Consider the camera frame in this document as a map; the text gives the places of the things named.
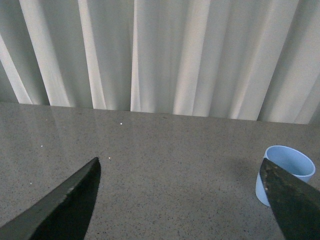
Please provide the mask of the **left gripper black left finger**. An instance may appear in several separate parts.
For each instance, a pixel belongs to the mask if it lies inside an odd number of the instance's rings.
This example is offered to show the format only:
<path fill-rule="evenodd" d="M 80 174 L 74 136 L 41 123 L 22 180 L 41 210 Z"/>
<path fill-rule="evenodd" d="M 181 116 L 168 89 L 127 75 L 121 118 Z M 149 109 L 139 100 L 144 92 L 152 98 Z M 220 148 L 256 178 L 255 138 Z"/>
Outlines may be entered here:
<path fill-rule="evenodd" d="M 95 157 L 32 207 L 0 228 L 2 240 L 83 240 L 101 178 Z"/>

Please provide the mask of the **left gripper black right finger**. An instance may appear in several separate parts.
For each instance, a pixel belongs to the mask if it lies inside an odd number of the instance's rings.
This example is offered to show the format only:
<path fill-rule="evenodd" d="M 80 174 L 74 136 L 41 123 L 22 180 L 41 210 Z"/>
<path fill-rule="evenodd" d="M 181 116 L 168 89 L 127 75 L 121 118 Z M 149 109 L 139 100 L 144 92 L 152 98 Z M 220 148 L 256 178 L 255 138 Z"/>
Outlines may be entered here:
<path fill-rule="evenodd" d="M 259 170 L 267 200 L 286 240 L 320 238 L 320 191 L 264 158 Z"/>

